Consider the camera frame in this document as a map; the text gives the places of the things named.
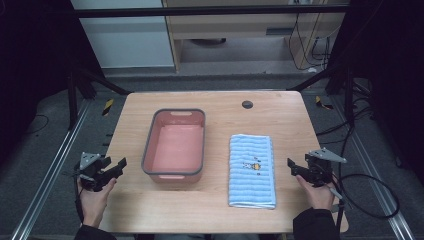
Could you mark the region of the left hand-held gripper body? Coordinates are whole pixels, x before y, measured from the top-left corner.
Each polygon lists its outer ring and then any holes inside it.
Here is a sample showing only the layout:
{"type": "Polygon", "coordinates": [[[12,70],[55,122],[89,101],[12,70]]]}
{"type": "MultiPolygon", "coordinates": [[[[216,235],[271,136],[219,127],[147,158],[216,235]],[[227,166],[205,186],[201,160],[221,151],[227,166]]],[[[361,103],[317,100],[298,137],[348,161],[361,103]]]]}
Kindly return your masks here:
{"type": "Polygon", "coordinates": [[[100,154],[83,152],[76,164],[76,175],[80,178],[82,187],[86,190],[99,192],[112,179],[104,175],[105,168],[100,166],[100,154]]]}

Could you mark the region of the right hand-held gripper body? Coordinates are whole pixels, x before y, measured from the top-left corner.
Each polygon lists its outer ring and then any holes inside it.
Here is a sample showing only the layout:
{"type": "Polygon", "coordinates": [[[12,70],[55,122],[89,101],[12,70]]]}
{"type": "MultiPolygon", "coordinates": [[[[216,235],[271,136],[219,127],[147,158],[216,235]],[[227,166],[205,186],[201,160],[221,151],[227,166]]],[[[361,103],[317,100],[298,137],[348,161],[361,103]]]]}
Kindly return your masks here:
{"type": "Polygon", "coordinates": [[[326,148],[311,150],[307,154],[313,157],[313,163],[311,164],[312,166],[307,168],[309,170],[309,178],[306,179],[306,181],[311,183],[314,187],[321,187],[332,181],[332,163],[347,162],[346,158],[326,148]]]}

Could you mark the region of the person's right hand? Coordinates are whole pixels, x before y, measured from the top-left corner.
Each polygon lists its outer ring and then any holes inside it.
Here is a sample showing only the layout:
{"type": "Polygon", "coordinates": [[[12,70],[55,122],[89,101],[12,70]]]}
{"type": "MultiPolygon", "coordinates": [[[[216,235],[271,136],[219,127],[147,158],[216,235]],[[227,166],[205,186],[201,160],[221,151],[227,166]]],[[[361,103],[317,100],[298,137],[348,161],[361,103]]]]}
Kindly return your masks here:
{"type": "Polygon", "coordinates": [[[331,192],[331,189],[334,188],[332,183],[321,187],[313,187],[302,176],[296,175],[295,178],[305,191],[308,203],[313,209],[332,209],[334,202],[334,194],[331,192]]]}

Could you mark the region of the person's left hand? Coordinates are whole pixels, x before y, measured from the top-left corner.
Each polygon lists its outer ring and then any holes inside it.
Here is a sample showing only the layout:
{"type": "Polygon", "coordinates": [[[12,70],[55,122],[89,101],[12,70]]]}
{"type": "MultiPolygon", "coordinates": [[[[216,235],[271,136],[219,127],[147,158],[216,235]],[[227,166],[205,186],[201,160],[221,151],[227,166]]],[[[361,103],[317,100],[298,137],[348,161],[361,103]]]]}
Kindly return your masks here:
{"type": "Polygon", "coordinates": [[[99,192],[85,190],[80,180],[78,180],[77,183],[84,216],[83,224],[98,228],[107,207],[109,194],[117,183],[117,179],[112,178],[99,192]]]}

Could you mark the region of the blue striped towel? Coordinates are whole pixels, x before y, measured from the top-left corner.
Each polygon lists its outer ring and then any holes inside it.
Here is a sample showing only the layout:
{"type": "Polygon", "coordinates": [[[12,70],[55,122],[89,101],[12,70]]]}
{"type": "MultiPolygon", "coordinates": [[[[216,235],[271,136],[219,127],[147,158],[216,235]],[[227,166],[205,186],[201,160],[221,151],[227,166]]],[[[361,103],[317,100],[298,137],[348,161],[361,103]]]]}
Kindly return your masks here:
{"type": "Polygon", "coordinates": [[[230,138],[228,204],[275,209],[274,151],[269,136],[236,134],[230,138]]]}

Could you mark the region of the black yellow striped tape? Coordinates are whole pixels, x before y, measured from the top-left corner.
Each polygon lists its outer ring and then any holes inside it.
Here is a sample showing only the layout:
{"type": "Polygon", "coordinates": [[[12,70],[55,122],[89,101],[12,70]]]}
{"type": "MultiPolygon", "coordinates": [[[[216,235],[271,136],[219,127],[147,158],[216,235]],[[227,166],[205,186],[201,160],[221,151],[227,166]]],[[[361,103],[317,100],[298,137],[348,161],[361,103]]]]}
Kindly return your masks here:
{"type": "Polygon", "coordinates": [[[104,106],[104,108],[102,110],[102,116],[107,116],[108,115],[108,113],[109,113],[109,111],[110,111],[113,103],[114,103],[114,99],[108,99],[106,101],[105,106],[104,106]]]}
{"type": "Polygon", "coordinates": [[[324,104],[321,97],[319,97],[319,96],[315,97],[315,104],[316,104],[316,106],[327,109],[327,110],[334,109],[331,104],[324,104]]]}

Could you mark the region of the pink basin with grey rim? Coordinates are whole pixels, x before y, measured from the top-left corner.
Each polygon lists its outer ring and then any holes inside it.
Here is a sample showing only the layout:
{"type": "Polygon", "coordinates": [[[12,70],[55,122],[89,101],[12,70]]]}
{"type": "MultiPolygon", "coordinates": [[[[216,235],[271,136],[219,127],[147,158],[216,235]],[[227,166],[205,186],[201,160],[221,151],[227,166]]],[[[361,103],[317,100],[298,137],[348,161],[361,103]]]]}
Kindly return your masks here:
{"type": "Polygon", "coordinates": [[[142,170],[156,183],[196,183],[204,163],[206,116],[201,109],[160,109],[153,115],[142,170]]]}

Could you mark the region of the black metal stand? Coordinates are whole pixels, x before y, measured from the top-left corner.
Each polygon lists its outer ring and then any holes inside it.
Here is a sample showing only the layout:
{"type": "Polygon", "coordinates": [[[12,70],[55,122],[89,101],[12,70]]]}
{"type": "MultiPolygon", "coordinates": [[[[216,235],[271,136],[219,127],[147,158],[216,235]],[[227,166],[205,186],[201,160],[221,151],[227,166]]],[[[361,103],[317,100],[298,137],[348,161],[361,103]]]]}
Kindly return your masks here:
{"type": "Polygon", "coordinates": [[[76,126],[78,120],[77,91],[80,91],[84,99],[94,99],[97,94],[92,85],[92,82],[99,83],[100,85],[120,95],[130,94],[130,91],[125,90],[112,82],[109,82],[103,76],[95,74],[87,69],[73,68],[69,71],[67,76],[69,130],[76,126]]]}
{"type": "Polygon", "coordinates": [[[325,91],[330,94],[336,94],[341,88],[344,88],[344,116],[350,126],[354,125],[353,115],[353,68],[346,64],[334,64],[325,70],[315,74],[306,81],[288,88],[288,91],[301,92],[307,87],[315,84],[323,78],[328,78],[325,91]]]}

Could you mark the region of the dark curtain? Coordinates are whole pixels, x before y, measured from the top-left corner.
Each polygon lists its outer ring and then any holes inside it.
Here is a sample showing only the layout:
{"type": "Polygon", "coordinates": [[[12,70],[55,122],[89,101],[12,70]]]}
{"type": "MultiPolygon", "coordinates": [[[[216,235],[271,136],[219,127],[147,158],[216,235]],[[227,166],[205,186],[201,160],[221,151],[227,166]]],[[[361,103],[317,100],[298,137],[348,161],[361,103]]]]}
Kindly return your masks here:
{"type": "Polygon", "coordinates": [[[39,101],[67,88],[68,55],[103,74],[80,21],[47,16],[72,8],[71,0],[0,0],[0,162],[16,148],[39,101]]]}
{"type": "Polygon", "coordinates": [[[350,0],[332,57],[371,82],[371,99],[402,165],[424,185],[424,0],[350,0]]]}

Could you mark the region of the white cabinet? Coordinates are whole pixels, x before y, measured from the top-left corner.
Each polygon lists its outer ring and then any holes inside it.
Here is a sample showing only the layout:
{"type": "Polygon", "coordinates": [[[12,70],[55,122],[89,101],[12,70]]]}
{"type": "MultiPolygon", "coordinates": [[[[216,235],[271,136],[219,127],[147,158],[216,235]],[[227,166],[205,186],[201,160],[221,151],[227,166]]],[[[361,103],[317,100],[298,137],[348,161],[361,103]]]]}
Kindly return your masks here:
{"type": "MultiPolygon", "coordinates": [[[[75,10],[156,8],[161,0],[71,0],[75,10]]],[[[165,19],[159,17],[81,18],[103,69],[173,67],[165,19]]]]}

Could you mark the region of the aluminium floor rail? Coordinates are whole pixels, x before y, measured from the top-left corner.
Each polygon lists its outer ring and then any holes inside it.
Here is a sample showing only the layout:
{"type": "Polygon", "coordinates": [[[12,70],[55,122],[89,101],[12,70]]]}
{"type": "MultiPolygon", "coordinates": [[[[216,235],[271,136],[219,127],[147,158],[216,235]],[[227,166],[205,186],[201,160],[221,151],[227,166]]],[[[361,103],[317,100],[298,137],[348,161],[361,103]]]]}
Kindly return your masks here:
{"type": "Polygon", "coordinates": [[[399,196],[382,179],[381,174],[378,172],[376,165],[373,163],[373,160],[366,150],[366,146],[360,136],[356,133],[355,122],[366,116],[371,116],[371,108],[369,106],[359,108],[353,104],[354,125],[350,126],[344,116],[344,101],[340,97],[334,96],[331,97],[331,101],[334,104],[335,111],[339,114],[341,121],[347,130],[347,134],[343,140],[341,154],[345,156],[347,154],[347,149],[352,149],[355,156],[349,158],[348,163],[355,160],[362,167],[362,173],[352,173],[350,177],[362,177],[368,181],[373,194],[384,213],[382,219],[388,221],[398,240],[416,240],[412,230],[401,213],[399,196]]]}
{"type": "Polygon", "coordinates": [[[76,137],[86,119],[92,101],[83,100],[77,113],[75,125],[67,131],[55,157],[52,160],[41,184],[39,185],[32,201],[27,207],[24,216],[13,231],[10,240],[27,240],[45,203],[51,189],[59,176],[60,170],[76,140],[76,137]]]}

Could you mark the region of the black horizontal frame bar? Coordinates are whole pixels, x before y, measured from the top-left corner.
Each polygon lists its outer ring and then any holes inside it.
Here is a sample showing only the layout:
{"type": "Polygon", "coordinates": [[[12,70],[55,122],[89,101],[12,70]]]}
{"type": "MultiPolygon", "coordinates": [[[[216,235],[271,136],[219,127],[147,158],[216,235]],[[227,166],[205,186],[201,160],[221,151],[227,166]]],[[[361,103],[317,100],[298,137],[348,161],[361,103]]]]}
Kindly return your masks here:
{"type": "Polygon", "coordinates": [[[349,11],[349,4],[336,5],[258,5],[258,6],[205,6],[168,8],[86,9],[74,10],[79,18],[107,17],[156,17],[156,16],[202,16],[245,14],[297,14],[297,13],[341,13],[349,11]]]}

